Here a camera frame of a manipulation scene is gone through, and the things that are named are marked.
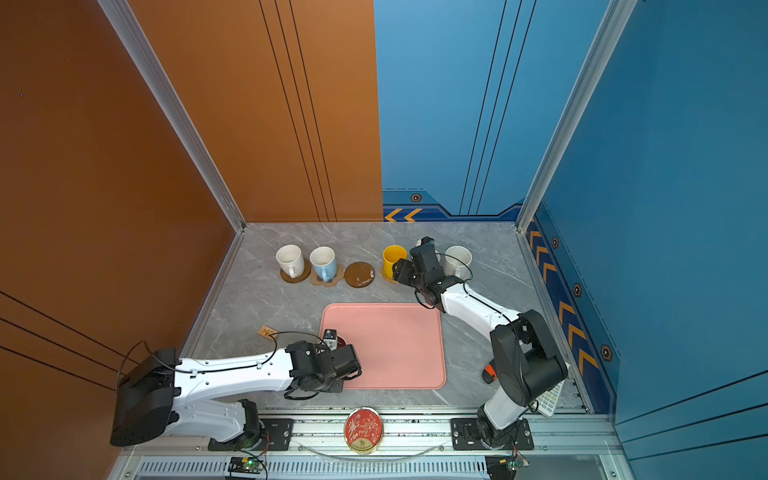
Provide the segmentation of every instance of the table surface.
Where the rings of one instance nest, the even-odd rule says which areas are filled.
[[[454,245],[472,252],[474,279],[468,285],[476,292],[508,308],[541,311],[514,228],[511,223],[491,222],[249,223],[193,356],[211,359],[270,352],[273,343],[258,334],[262,326],[317,333],[323,309],[331,303],[414,303],[413,288],[387,283],[379,270],[387,246],[402,245],[410,250],[422,237],[434,238],[439,252]],[[288,284],[280,279],[275,253],[289,243],[301,247],[306,258],[314,248],[326,245],[334,249],[343,265],[368,262],[376,269],[376,279],[362,289],[352,288],[343,280],[334,287],[314,286],[309,280]],[[448,380],[441,389],[346,390],[321,393],[301,402],[286,400],[281,392],[255,392],[237,399],[251,399],[260,409],[479,407],[498,387],[497,382],[486,385],[481,378],[481,371],[492,358],[490,343],[460,319],[444,313],[442,337]],[[280,347],[299,339],[306,336],[283,334]],[[396,338],[390,340],[397,348]],[[560,404],[563,402],[581,404],[577,392],[561,397]]]

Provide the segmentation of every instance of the black mounting plate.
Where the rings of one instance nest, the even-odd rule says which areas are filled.
[[[263,423],[261,434],[270,434],[270,452],[285,452],[288,450],[291,437],[293,436],[293,419],[261,419]],[[259,441],[251,446],[249,452],[261,452],[266,446],[264,444],[265,439],[261,438]],[[208,450],[211,452],[232,452],[232,447],[227,444],[219,443],[214,439],[208,442]]]
[[[454,450],[491,450],[482,444],[477,423],[477,419],[451,419]],[[510,442],[500,450],[514,450],[515,447],[517,450],[533,450],[533,435],[528,420],[519,419],[512,424],[512,428],[515,429],[515,433],[512,434]]]

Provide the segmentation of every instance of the tin lid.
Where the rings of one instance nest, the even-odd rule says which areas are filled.
[[[357,409],[347,417],[344,425],[346,444],[357,453],[370,453],[379,446],[384,431],[382,419],[375,410]]]

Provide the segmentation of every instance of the black line on wall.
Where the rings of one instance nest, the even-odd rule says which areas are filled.
[[[512,88],[515,86],[515,79],[518,77],[518,68],[520,68],[520,59],[523,56],[523,49],[525,48],[525,40],[528,39],[528,30],[531,29],[531,20],[533,20],[533,12],[536,11],[536,2],[534,0],[533,8],[531,9],[531,17],[528,19],[528,27],[525,29],[525,37],[523,37],[523,45],[520,47],[520,55],[518,55],[518,64],[515,66],[515,74],[512,75],[512,84],[509,85],[509,93],[507,94],[507,103],[504,105],[504,113],[502,113],[502,122],[498,125],[498,133],[496,134],[496,142],[493,144],[493,151],[491,152],[491,159],[488,161],[488,171],[485,172],[485,180],[482,182],[482,190],[480,191],[480,200],[478,200],[478,207],[475,213],[480,211],[480,203],[482,202],[482,196],[485,193],[485,184],[488,183],[488,175],[491,173],[491,165],[493,164],[493,156],[496,154],[496,145],[498,145],[498,138],[502,134],[502,127],[504,126],[504,117],[507,114],[507,107],[509,106],[509,98],[512,96]]]
[[[662,455],[670,455],[672,453],[689,452],[690,450],[705,449],[707,447],[717,447],[718,445],[727,445],[729,443],[745,442],[746,440],[761,439],[763,437],[768,437],[768,433],[761,433],[760,435],[752,435],[750,437],[742,437],[741,439],[726,440],[724,442],[708,443],[706,445],[699,445],[697,447],[688,447],[687,449],[672,450],[671,452],[654,453],[653,455],[645,455],[642,457],[629,458],[628,460],[632,462],[633,460],[642,460],[643,458],[661,457]]]
[[[35,313],[38,313],[39,315],[43,315],[45,318],[47,318],[47,319],[51,320],[52,322],[58,323],[59,325],[63,326],[65,329],[68,329],[68,330],[70,330],[70,331],[72,331],[72,332],[75,332],[75,333],[77,333],[79,336],[82,336],[82,337],[84,337],[84,338],[86,338],[86,339],[89,339],[90,341],[92,341],[93,343],[96,343],[97,345],[101,345],[101,346],[103,346],[105,349],[109,350],[110,352],[113,352],[113,353],[117,353],[117,354],[118,354],[118,355],[119,355],[121,358],[125,357],[125,355],[124,355],[124,354],[122,354],[122,353],[118,352],[117,350],[115,350],[115,349],[113,349],[113,348],[110,348],[110,347],[106,346],[105,344],[103,344],[103,343],[99,342],[98,340],[92,339],[90,336],[88,336],[88,335],[85,335],[85,334],[84,334],[84,333],[82,333],[82,332],[78,332],[76,329],[74,329],[74,328],[70,327],[70,326],[69,326],[69,325],[67,325],[66,323],[63,323],[63,322],[59,322],[59,321],[58,321],[58,320],[56,320],[54,317],[52,317],[52,316],[50,316],[50,315],[47,315],[47,314],[45,314],[45,313],[41,312],[40,310],[38,310],[38,309],[34,308],[33,306],[31,306],[31,305],[29,305],[29,304],[27,304],[27,303],[24,303],[24,302],[22,302],[22,301],[21,301],[21,300],[19,300],[18,298],[14,297],[14,296],[11,296],[11,295],[8,295],[6,292],[3,292],[3,291],[0,291],[0,294],[2,294],[3,296],[6,296],[7,298],[9,298],[9,299],[11,299],[11,300],[13,300],[14,302],[18,303],[19,305],[23,305],[23,306],[27,307],[28,309],[32,310],[32,311],[33,311],[33,312],[35,312]],[[133,360],[133,359],[130,359],[130,358],[129,358],[129,360],[130,360],[130,361],[132,361],[133,363],[136,363],[136,364],[138,364],[138,362],[137,362],[136,360]]]
[[[79,352],[75,352],[73,349],[67,348],[66,346],[63,346],[63,345],[62,345],[62,344],[60,344],[60,343],[56,343],[56,342],[54,342],[54,341],[53,341],[53,340],[51,340],[51,339],[45,338],[43,335],[38,335],[37,333],[35,333],[35,332],[32,332],[31,330],[27,330],[27,329],[26,329],[26,328],[24,328],[23,326],[20,326],[20,325],[16,325],[16,324],[15,324],[15,323],[13,323],[12,321],[10,321],[10,320],[6,320],[6,319],[2,318],[1,316],[0,316],[0,320],[2,320],[3,322],[6,322],[8,325],[12,325],[12,326],[15,326],[16,328],[18,328],[18,329],[20,329],[20,330],[23,330],[23,331],[25,331],[26,333],[29,333],[30,335],[34,335],[34,336],[38,337],[39,339],[43,339],[43,340],[45,340],[45,341],[46,341],[46,342],[48,342],[48,343],[53,343],[54,345],[56,345],[56,346],[58,346],[58,347],[61,347],[61,348],[62,348],[62,349],[64,349],[64,350],[67,350],[68,352],[74,353],[74,354],[75,354],[75,355],[77,355],[77,356],[81,356],[81,357],[83,357],[83,358],[84,358],[84,359],[86,359],[86,360],[91,360],[93,363],[97,363],[98,365],[101,365],[101,366],[103,366],[105,369],[110,369],[111,371],[113,371],[113,372],[115,372],[115,373],[117,373],[117,372],[118,372],[116,369],[113,369],[113,368],[112,368],[112,367],[110,367],[109,365],[105,365],[104,363],[101,363],[101,362],[99,362],[99,361],[97,361],[97,360],[94,360],[94,359],[92,359],[92,358],[91,358],[91,357],[89,357],[89,356],[85,356],[85,355],[83,355],[82,353],[79,353]]]
[[[662,434],[662,433],[672,432],[673,430],[684,429],[686,427],[690,427],[690,426],[693,426],[693,425],[698,425],[700,423],[709,422],[710,420],[722,419],[722,418],[725,418],[725,417],[729,417],[731,415],[736,415],[737,413],[744,413],[744,412],[749,412],[750,410],[761,409],[764,406],[768,406],[768,403],[761,403],[760,405],[755,405],[755,406],[752,406],[752,407],[747,407],[745,409],[736,410],[735,412],[728,412],[728,413],[724,413],[722,415],[717,415],[717,416],[714,416],[714,417],[710,417],[708,419],[698,420],[696,422],[691,422],[691,423],[686,423],[685,425],[680,425],[678,427],[672,427],[671,429],[662,430],[660,432],[649,433],[648,435],[643,435],[641,437],[636,437],[634,439],[623,440],[621,443],[624,444],[624,443],[627,443],[627,442],[634,442],[635,440],[646,439],[646,438],[652,437],[654,435],[659,435],[659,434]]]
[[[502,23],[504,23],[504,13],[507,10],[507,0],[504,0],[504,8],[502,9],[502,19],[498,22],[498,33],[496,34],[496,43],[493,45],[493,56],[491,56],[491,66],[488,68],[488,80],[485,81],[485,93],[482,96],[482,105],[480,106],[480,117],[478,118],[478,127],[475,131],[475,141],[472,142],[472,152],[469,154],[469,166],[467,167],[467,178],[464,180],[464,191],[462,191],[462,202],[458,206],[458,214],[461,215],[464,208],[464,197],[467,194],[467,184],[469,183],[469,174],[472,172],[472,157],[475,156],[475,145],[478,141],[478,133],[480,132],[480,121],[482,120],[482,111],[485,108],[485,97],[488,95],[488,85],[491,83],[491,72],[493,71],[493,62],[496,59],[496,48],[498,47],[498,37],[502,34]]]
[[[9,348],[7,348],[7,347],[4,347],[4,346],[2,346],[2,345],[0,345],[0,349],[3,349],[3,350],[5,350],[6,352],[14,353],[14,354],[16,354],[16,355],[18,355],[18,356],[20,356],[20,357],[26,358],[27,360],[31,360],[32,362],[37,362],[37,363],[40,363],[41,365],[49,366],[49,367],[51,367],[51,368],[52,368],[52,369],[54,369],[54,370],[58,370],[59,372],[64,372],[64,373],[66,373],[66,374],[68,374],[68,375],[72,375],[73,377],[79,378],[80,380],[85,380],[86,382],[89,382],[89,383],[93,383],[94,385],[98,385],[98,386],[100,386],[100,387],[104,387],[104,388],[106,388],[107,390],[109,390],[109,391],[111,391],[111,392],[114,392],[114,389],[113,389],[113,388],[111,388],[111,387],[108,387],[108,386],[106,386],[106,385],[102,385],[102,384],[100,384],[99,382],[94,382],[93,380],[90,380],[90,379],[86,379],[86,378],[85,378],[85,377],[83,377],[83,376],[79,376],[77,373],[72,373],[72,372],[69,372],[69,371],[67,371],[67,370],[64,370],[64,369],[60,369],[60,368],[58,368],[57,366],[53,366],[53,365],[51,365],[50,363],[46,363],[46,362],[43,362],[42,360],[33,359],[33,358],[32,358],[32,357],[30,357],[30,356],[26,356],[26,355],[25,355],[25,354],[23,354],[23,353],[19,353],[19,352],[15,351],[15,350],[11,350],[11,349],[9,349]]]
[[[315,113],[315,102],[312,100],[312,89],[310,88],[310,78],[306,74],[306,65],[304,64],[304,53],[301,50],[301,41],[299,40],[299,29],[296,26],[296,16],[293,14],[293,0],[288,1],[290,5],[290,16],[293,18],[293,30],[296,32],[296,43],[299,44],[299,55],[301,56],[301,65],[304,69],[304,79],[306,80],[306,90],[310,93],[310,107],[312,116],[315,119],[315,130],[317,131],[317,141],[320,145],[320,158],[323,159],[323,169],[326,171],[326,180],[328,181],[328,194],[331,197],[331,208],[333,209],[333,219],[339,221],[336,215],[336,202],[333,201],[333,189],[331,188],[331,179],[328,177],[328,166],[326,165],[326,154],[323,151],[323,138],[320,137],[320,126],[317,123],[317,114]]]
[[[264,19],[264,28],[266,28],[266,36],[270,39],[270,46],[272,47],[272,55],[275,58],[275,66],[277,66],[277,74],[280,76],[280,84],[283,86],[283,94],[286,97],[286,106],[288,107],[288,115],[290,115],[290,122],[291,124],[293,124],[293,133],[296,135],[296,144],[299,147],[299,154],[301,155],[301,161],[304,164],[304,173],[306,174],[306,182],[310,186],[310,193],[312,194],[312,202],[315,204],[315,213],[317,214],[317,221],[320,222],[321,221],[320,210],[317,209],[317,200],[315,199],[315,192],[312,189],[312,182],[310,181],[310,171],[306,169],[306,160],[304,160],[304,152],[301,150],[301,142],[299,142],[299,132],[296,130],[296,122],[293,121],[293,113],[290,110],[290,103],[288,103],[288,92],[286,91],[285,82],[283,82],[283,74],[280,73],[280,64],[277,63],[277,53],[275,53],[275,45],[274,43],[272,43],[270,26],[266,24],[266,15],[264,14],[264,5],[262,5],[261,0],[259,0],[259,7],[261,8],[261,17]]]
[[[758,372],[758,373],[755,373],[755,374],[753,374],[753,375],[750,375],[750,376],[745,376],[745,377],[744,377],[744,378],[742,378],[742,379],[738,379],[738,380],[736,380],[736,381],[734,381],[734,382],[731,382],[731,383],[726,383],[725,385],[721,385],[721,386],[719,386],[719,387],[717,387],[717,388],[715,388],[715,389],[707,390],[706,392],[702,392],[702,393],[699,393],[699,394],[697,394],[697,395],[694,395],[694,396],[690,396],[690,397],[688,397],[687,399],[678,400],[678,401],[677,401],[677,402],[675,402],[675,403],[670,403],[669,405],[666,405],[666,406],[663,406],[663,407],[659,407],[659,408],[657,408],[657,409],[651,410],[650,412],[645,412],[645,413],[643,413],[643,414],[640,414],[640,415],[634,416],[634,417],[632,417],[631,419],[622,420],[622,421],[620,421],[620,422],[617,422],[617,423],[616,423],[616,425],[621,425],[622,423],[631,422],[632,420],[637,420],[637,419],[639,419],[640,417],[645,417],[646,415],[650,415],[651,413],[660,412],[661,410],[664,410],[664,409],[668,409],[668,408],[670,408],[670,407],[672,407],[672,406],[675,406],[675,405],[680,405],[681,403],[687,402],[688,400],[697,399],[697,398],[699,398],[700,396],[705,396],[705,395],[708,395],[708,394],[710,394],[710,393],[712,393],[712,392],[716,392],[717,390],[726,389],[726,388],[728,388],[728,387],[730,387],[730,386],[734,386],[734,385],[736,385],[737,383],[746,382],[747,380],[751,380],[751,379],[753,379],[753,378],[756,378],[756,377],[758,377],[758,376],[761,376],[761,375],[765,375],[766,373],[768,373],[768,370],[763,370],[762,372]]]
[[[312,148],[312,139],[310,138],[310,128],[306,126],[306,117],[304,116],[304,106],[301,104],[301,94],[299,93],[299,84],[296,82],[296,73],[293,71],[293,62],[290,59],[290,50],[288,49],[288,41],[286,40],[286,31],[283,28],[283,20],[280,17],[280,9],[277,7],[277,0],[275,1],[275,9],[277,10],[277,21],[280,23],[280,31],[283,33],[283,43],[286,46],[286,55],[288,55],[288,65],[290,66],[290,74],[293,76],[293,86],[296,89],[296,98],[299,100],[299,110],[301,111],[301,118],[304,120],[304,132],[306,133],[306,141],[310,144],[310,154],[312,155],[312,163],[315,166],[315,176],[317,177],[317,186],[320,188],[320,198],[323,200],[323,209],[326,211],[326,218],[330,220],[328,214],[328,207],[326,206],[326,195],[323,193],[323,184],[320,183],[320,173],[317,168],[317,161],[315,160],[315,149]]]
[[[493,117],[496,115],[496,105],[498,104],[498,94],[502,91],[502,84],[504,83],[504,73],[507,71],[507,62],[509,61],[509,52],[512,48],[512,41],[515,39],[515,31],[518,27],[518,19],[520,18],[520,8],[522,8],[523,2],[520,1],[518,5],[518,14],[515,16],[515,24],[512,26],[512,35],[509,38],[509,46],[507,47],[507,56],[504,59],[504,67],[502,68],[502,78],[498,81],[498,89],[496,90],[496,99],[493,101],[493,110],[491,111],[491,121],[488,123],[488,131],[485,132],[485,142],[482,145],[482,154],[480,154],[480,165],[478,165],[478,174],[475,176],[475,186],[472,188],[472,197],[469,199],[469,209],[467,214],[472,212],[472,202],[475,200],[475,192],[478,187],[478,180],[480,178],[480,171],[482,170],[482,160],[485,156],[485,148],[488,146],[488,136],[491,134],[491,128],[493,128]]]

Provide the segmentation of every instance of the coaster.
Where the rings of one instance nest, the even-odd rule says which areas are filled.
[[[304,271],[301,273],[301,275],[297,276],[296,278],[291,278],[283,269],[280,269],[280,278],[287,281],[288,283],[301,283],[310,275],[312,272],[312,264],[309,260],[304,258]]]
[[[384,280],[386,280],[387,282],[390,282],[390,283],[397,283],[395,280],[392,280],[391,278],[389,278],[389,277],[388,277],[388,276],[387,276],[387,275],[384,273],[384,266],[383,266],[383,265],[382,265],[382,268],[381,268],[381,270],[379,270],[379,272],[382,274],[382,278],[383,278]]]
[[[314,286],[336,286],[336,284],[344,278],[344,266],[339,263],[336,266],[336,276],[331,279],[329,282],[323,282],[323,279],[321,279],[319,276],[317,276],[317,273],[315,271],[312,271],[312,278],[310,278],[310,281]]]
[[[344,272],[344,280],[346,280],[349,286],[355,288],[363,288],[370,285],[375,277],[376,274],[373,267],[370,263],[366,262],[355,262],[348,266],[346,272]]]

